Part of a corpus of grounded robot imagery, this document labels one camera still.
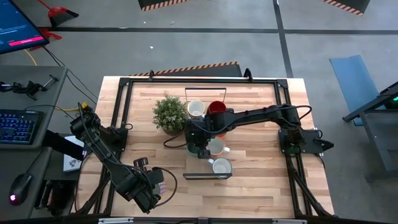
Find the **red mug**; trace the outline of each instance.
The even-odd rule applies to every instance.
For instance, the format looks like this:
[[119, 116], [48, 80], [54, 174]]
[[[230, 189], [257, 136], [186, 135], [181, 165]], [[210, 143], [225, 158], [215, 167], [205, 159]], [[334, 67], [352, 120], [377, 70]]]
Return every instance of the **red mug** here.
[[215, 114], [226, 111], [226, 106], [221, 101], [213, 101], [209, 104], [206, 114]]

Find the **computer mouse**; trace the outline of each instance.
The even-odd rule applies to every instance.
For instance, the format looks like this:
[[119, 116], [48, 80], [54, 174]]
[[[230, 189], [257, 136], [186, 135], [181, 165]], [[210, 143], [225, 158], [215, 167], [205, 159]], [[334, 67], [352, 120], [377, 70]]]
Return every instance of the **computer mouse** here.
[[27, 198], [30, 182], [33, 176], [30, 174], [19, 174], [10, 188], [9, 201], [11, 205], [20, 205]]

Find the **desk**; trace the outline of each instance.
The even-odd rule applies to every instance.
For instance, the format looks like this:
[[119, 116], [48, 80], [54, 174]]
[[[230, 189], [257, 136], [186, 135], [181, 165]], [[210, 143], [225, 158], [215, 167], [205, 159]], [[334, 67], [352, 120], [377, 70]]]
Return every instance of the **desk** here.
[[[96, 113], [103, 126], [111, 123], [119, 77], [104, 77]], [[290, 99], [293, 105], [307, 105], [308, 98], [303, 79], [288, 79]], [[185, 180], [184, 172], [209, 169], [206, 160], [189, 155], [184, 148], [165, 149], [162, 143], [170, 138], [152, 124], [152, 107], [155, 100], [165, 94], [181, 96], [185, 101], [184, 87], [226, 87], [225, 103], [235, 112], [253, 110], [276, 104], [272, 86], [262, 84], [225, 83], [135, 83], [130, 102], [128, 123], [134, 128], [129, 132], [127, 146], [121, 161], [132, 164], [134, 159], [148, 157], [150, 166], [160, 166], [172, 171], [178, 179], [178, 189], [167, 204], [143, 214], [134, 204], [115, 194], [111, 215], [114, 217], [212, 217], [212, 218], [293, 218], [292, 199], [285, 157], [279, 149], [278, 125], [259, 123], [241, 126], [226, 134], [226, 144], [231, 153], [223, 155], [233, 165], [233, 176], [228, 180]], [[220, 95], [206, 93], [202, 101], [219, 100]], [[123, 103], [119, 112], [120, 124]], [[298, 109], [303, 115], [307, 109]], [[305, 129], [313, 127], [312, 116], [302, 120]], [[183, 137], [173, 144], [183, 143]], [[307, 184], [324, 208], [333, 213], [325, 171], [319, 158], [303, 155]], [[87, 158], [81, 172], [78, 205], [84, 204], [98, 185], [101, 163], [95, 155]], [[168, 192], [174, 188], [172, 178], [165, 174]], [[108, 190], [104, 192], [104, 207]], [[302, 194], [298, 193], [303, 210]]]
[[[2, 109], [24, 110], [27, 106], [32, 105], [55, 105], [65, 81], [66, 73], [67, 70], [64, 67], [0, 66], [0, 80], [5, 83], [19, 82], [26, 85], [31, 80], [43, 85], [50, 79], [50, 74], [59, 79], [58, 82], [49, 86], [47, 92], [38, 92], [35, 95], [37, 101], [30, 99], [24, 94], [0, 93], [0, 107]], [[54, 108], [46, 106], [32, 108], [32, 110], [45, 113], [37, 133], [44, 136]], [[30, 170], [34, 178], [30, 183], [29, 196], [26, 201], [20, 206], [12, 206], [7, 198], [12, 181], [19, 174], [26, 172], [38, 153], [40, 153], [40, 150], [41, 148], [21, 150], [18, 149], [18, 145], [10, 146], [8, 149], [0, 149], [0, 198], [2, 198], [0, 200], [0, 220], [30, 218], [51, 157], [51, 148], [44, 149], [44, 152]]]

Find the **keyboard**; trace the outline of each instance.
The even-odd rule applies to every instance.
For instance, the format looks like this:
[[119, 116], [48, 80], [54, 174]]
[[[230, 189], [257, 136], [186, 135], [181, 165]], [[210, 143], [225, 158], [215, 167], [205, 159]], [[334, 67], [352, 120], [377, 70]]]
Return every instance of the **keyboard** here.
[[43, 114], [40, 111], [0, 110], [0, 144], [32, 144]]

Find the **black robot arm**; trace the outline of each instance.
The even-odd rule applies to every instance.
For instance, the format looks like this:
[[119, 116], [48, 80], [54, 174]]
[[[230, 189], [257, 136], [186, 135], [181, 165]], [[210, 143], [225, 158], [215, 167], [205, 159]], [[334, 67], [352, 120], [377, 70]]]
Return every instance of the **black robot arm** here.
[[149, 213], [160, 200], [155, 185], [164, 181], [162, 171], [156, 168], [146, 171], [144, 164], [140, 169], [126, 167], [114, 155], [107, 142], [117, 141], [119, 132], [127, 129], [102, 127], [99, 117], [89, 107], [81, 110], [81, 113], [79, 118], [71, 122], [72, 133], [90, 147], [107, 168], [117, 193], [127, 201], [134, 199], [143, 212]]
[[225, 111], [206, 115], [204, 118], [189, 119], [185, 128], [187, 143], [193, 143], [200, 148], [199, 158], [209, 158], [206, 150], [208, 141], [217, 135], [232, 131], [238, 126], [271, 121], [289, 132], [290, 142], [300, 144], [303, 136], [297, 107], [283, 104], [272, 105], [268, 108], [234, 113]]

